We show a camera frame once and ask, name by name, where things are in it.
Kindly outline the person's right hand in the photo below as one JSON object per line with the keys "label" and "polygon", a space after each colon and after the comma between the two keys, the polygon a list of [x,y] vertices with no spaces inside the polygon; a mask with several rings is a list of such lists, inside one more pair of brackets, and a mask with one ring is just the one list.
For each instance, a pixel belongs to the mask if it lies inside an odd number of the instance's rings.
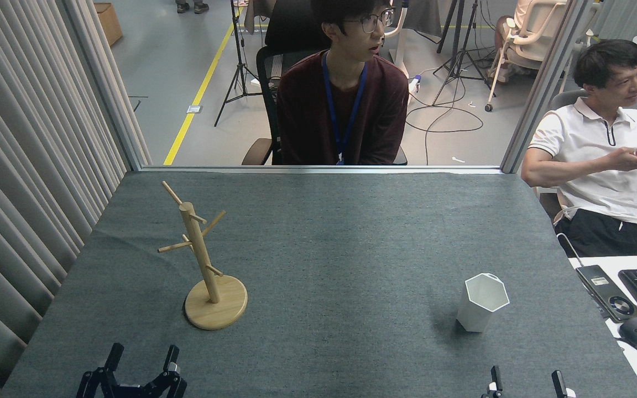
{"label": "person's right hand", "polygon": [[637,148],[620,147],[606,156],[609,169],[631,171],[637,169]]}

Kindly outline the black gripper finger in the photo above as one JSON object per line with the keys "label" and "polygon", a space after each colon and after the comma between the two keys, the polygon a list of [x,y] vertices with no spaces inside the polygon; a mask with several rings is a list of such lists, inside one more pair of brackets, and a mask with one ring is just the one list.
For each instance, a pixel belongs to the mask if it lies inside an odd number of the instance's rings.
{"label": "black gripper finger", "polygon": [[124,346],[114,343],[104,366],[85,372],[77,390],[77,397],[95,397],[101,390],[103,397],[137,397],[137,387],[117,383],[114,371],[117,370]]}
{"label": "black gripper finger", "polygon": [[551,378],[554,385],[556,397],[576,398],[576,392],[566,386],[563,373],[560,370],[554,370],[554,372],[551,373]]}
{"label": "black gripper finger", "polygon": [[491,374],[492,380],[488,384],[488,387],[486,388],[486,393],[483,394],[482,397],[483,398],[486,398],[486,397],[490,397],[490,398],[503,397],[503,386],[502,386],[502,381],[501,381],[501,377],[500,377],[499,367],[497,365],[494,365],[490,369],[490,374]]}
{"label": "black gripper finger", "polygon": [[179,348],[170,345],[164,361],[162,372],[151,382],[140,388],[137,397],[161,397],[166,391],[166,397],[183,397],[187,382],[180,376],[177,356]]}

